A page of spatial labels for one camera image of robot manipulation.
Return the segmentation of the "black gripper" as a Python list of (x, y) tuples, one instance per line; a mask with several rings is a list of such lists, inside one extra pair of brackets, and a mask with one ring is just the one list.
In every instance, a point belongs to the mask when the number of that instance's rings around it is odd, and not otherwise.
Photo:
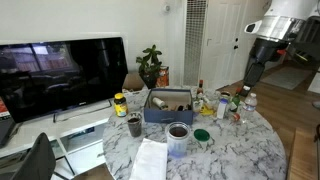
[(267, 62), (277, 62), (288, 46), (287, 42), (274, 42), (256, 39), (249, 53), (240, 95), (246, 97), (261, 78)]

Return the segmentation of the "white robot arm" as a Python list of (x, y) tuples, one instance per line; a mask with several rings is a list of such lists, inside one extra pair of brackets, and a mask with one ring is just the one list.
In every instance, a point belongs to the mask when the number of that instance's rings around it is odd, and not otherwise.
[(291, 45), (295, 59), (318, 61), (319, 0), (272, 0), (263, 18), (245, 27), (257, 36), (250, 50), (240, 95), (246, 97), (256, 85), (269, 61), (279, 60)]

